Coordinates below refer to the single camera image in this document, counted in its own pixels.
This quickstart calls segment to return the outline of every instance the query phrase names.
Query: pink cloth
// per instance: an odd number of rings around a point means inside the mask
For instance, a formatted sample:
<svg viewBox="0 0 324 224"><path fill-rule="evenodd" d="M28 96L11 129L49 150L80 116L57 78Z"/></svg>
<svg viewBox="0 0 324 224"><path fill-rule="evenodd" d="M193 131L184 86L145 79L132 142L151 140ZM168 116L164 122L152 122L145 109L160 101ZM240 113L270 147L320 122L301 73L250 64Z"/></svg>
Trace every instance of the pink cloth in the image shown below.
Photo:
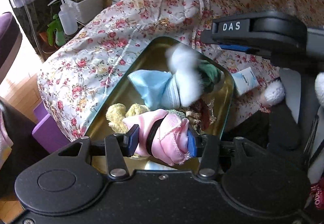
<svg viewBox="0 0 324 224"><path fill-rule="evenodd" d="M2 112L0 111L0 169L11 153L13 142L4 127Z"/></svg>
<svg viewBox="0 0 324 224"><path fill-rule="evenodd" d="M123 122L128 129L134 124L140 126L139 144L135 151L140 156L149 156L146 150L146 139L152 125L159 119L162 121L158 128L152 143L152 155L163 162L174 165L182 164L189 158L188 153L188 119L180 119L174 113L168 113L166 110L158 109L149 111L137 116L126 117Z"/></svg>

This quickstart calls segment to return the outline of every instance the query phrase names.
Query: gold tin tray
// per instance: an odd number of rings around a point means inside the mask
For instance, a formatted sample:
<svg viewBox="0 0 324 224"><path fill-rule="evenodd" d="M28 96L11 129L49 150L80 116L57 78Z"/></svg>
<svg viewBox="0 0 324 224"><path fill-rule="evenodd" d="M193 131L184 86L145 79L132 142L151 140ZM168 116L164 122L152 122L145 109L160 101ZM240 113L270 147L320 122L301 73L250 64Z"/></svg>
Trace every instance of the gold tin tray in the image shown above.
<svg viewBox="0 0 324 224"><path fill-rule="evenodd" d="M166 64L165 52L168 48L177 43L179 43L177 40L170 37L158 37L146 47L115 86L100 111L96 114L85 133L87 136L91 137L92 140L103 140L107 135L114 133L114 131L108 126L108 121L106 120L106 111L112 104L122 103L126 106L126 109L128 109L133 103L144 104L144 101L140 98L140 95L134 89L127 76L133 71L139 69L169 71ZM208 101L214 99L213 114L216 117L216 121L209 126L206 133L221 136L232 100L234 81L230 73L224 67L202 54L201 59L207 60L225 73L225 84L223 88L217 92L205 95L205 99ZM166 165L154 157L148 159ZM144 169L148 159L134 160L125 158L129 173L131 174L134 169ZM104 157L94 157L92 165L101 172L106 172L106 162ZM190 159L181 166L175 165L174 168L195 171L198 166L198 159Z"/></svg>

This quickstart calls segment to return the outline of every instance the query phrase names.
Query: metal rivet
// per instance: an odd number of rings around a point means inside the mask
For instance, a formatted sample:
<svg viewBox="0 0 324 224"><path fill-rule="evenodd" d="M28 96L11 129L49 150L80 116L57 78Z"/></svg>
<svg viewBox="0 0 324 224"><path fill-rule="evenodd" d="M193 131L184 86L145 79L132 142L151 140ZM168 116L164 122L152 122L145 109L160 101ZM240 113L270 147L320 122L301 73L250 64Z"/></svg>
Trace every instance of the metal rivet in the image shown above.
<svg viewBox="0 0 324 224"><path fill-rule="evenodd" d="M24 220L24 224L34 224L34 222L30 219Z"/></svg>
<svg viewBox="0 0 324 224"><path fill-rule="evenodd" d="M199 170L199 174L202 177L211 177L213 175L215 175L215 170L211 169L211 168L203 168Z"/></svg>
<svg viewBox="0 0 324 224"><path fill-rule="evenodd" d="M113 177L122 177L122 176L126 175L126 170L122 169L122 168L115 168L110 171L110 174Z"/></svg>
<svg viewBox="0 0 324 224"><path fill-rule="evenodd" d="M159 175L159 180L166 180L169 176L166 174Z"/></svg>

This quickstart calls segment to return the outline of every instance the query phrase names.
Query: green fabric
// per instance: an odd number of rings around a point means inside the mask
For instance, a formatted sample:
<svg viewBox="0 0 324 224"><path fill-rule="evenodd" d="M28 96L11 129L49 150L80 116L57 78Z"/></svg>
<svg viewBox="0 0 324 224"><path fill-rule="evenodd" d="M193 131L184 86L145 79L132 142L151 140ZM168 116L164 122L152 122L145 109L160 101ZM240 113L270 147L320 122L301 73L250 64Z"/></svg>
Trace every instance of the green fabric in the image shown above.
<svg viewBox="0 0 324 224"><path fill-rule="evenodd" d="M204 92L210 93L213 91L215 84L220 82L221 70L210 64L206 60L199 60L198 71L202 77Z"/></svg>
<svg viewBox="0 0 324 224"><path fill-rule="evenodd" d="M182 111L177 111L177 110L174 110L174 109L171 109L171 110L167 110L169 113L175 113L179 116L180 119L184 119L186 118L186 115L182 112Z"/></svg>

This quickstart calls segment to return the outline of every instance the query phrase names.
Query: pink satin fabric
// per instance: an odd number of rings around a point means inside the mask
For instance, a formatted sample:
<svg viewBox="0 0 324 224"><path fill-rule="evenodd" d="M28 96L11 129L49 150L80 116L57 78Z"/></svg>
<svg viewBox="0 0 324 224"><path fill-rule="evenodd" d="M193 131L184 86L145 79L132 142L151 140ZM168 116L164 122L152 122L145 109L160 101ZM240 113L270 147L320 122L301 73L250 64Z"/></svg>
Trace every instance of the pink satin fabric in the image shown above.
<svg viewBox="0 0 324 224"><path fill-rule="evenodd" d="M137 116L126 117L123 122L130 129L134 124L140 126L139 144L135 151L140 156L149 156L146 150L146 139L155 121L162 119L152 143L152 155L163 162L174 165L182 164L189 158L188 153L188 119L180 119L174 113L158 109Z"/></svg>

